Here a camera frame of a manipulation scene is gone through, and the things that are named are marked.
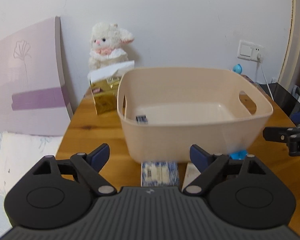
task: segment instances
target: purple stripe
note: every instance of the purple stripe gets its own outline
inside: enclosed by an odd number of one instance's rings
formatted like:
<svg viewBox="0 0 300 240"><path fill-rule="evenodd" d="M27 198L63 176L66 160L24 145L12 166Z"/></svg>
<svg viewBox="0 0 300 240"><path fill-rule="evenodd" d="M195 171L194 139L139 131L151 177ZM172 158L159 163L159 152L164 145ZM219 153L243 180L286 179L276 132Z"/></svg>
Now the purple stripe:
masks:
<svg viewBox="0 0 300 240"><path fill-rule="evenodd" d="M12 95L12 110L63 107L69 103L66 86L33 90Z"/></svg>

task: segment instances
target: plush bunny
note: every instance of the plush bunny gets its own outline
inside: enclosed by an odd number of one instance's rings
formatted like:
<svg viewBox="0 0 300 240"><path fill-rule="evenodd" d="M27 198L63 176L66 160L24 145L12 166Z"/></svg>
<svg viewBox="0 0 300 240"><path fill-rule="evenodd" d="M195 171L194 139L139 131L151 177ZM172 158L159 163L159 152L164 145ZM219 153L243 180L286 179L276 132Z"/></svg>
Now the plush bunny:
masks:
<svg viewBox="0 0 300 240"><path fill-rule="evenodd" d="M121 45L133 40L133 35L125 29L118 28L117 24L97 23L92 28L90 40L90 70L127 61L127 53L121 49Z"/></svg>

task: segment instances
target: metal screw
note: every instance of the metal screw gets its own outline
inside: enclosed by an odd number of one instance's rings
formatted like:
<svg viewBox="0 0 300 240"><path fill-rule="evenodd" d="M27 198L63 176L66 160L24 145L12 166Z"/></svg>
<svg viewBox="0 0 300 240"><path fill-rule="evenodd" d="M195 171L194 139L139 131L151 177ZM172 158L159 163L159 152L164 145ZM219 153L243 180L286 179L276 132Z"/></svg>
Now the metal screw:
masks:
<svg viewBox="0 0 300 240"><path fill-rule="evenodd" d="M114 191L114 188L111 187L111 186L101 186L101 187L98 188L98 191L101 194L110 194Z"/></svg>
<svg viewBox="0 0 300 240"><path fill-rule="evenodd" d="M197 194L202 191L202 188L199 186L193 185L193 186L186 187L186 191L190 194Z"/></svg>

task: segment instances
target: bunny ear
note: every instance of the bunny ear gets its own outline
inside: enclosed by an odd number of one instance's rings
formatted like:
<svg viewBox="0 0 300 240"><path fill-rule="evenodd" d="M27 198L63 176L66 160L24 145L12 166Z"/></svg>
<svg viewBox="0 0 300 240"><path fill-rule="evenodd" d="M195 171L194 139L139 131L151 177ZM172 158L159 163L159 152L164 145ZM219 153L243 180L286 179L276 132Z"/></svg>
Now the bunny ear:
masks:
<svg viewBox="0 0 300 240"><path fill-rule="evenodd" d="M132 33L128 32L125 29L120 29L120 34L121 34L121 43L123 44L128 44L133 42L134 37Z"/></svg>

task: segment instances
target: beige plastic basket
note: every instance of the beige plastic basket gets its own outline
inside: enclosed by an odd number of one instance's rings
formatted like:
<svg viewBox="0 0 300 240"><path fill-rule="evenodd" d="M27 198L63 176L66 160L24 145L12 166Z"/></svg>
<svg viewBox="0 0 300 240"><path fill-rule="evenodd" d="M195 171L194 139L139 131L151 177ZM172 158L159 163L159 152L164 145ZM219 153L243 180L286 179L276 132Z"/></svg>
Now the beige plastic basket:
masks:
<svg viewBox="0 0 300 240"><path fill-rule="evenodd" d="M241 103L240 93L256 104L254 114ZM189 67L125 73L117 111L129 153L139 163L188 162L192 144L209 153L244 150L273 113L263 94L237 73ZM140 115L146 116L147 124L136 122Z"/></svg>

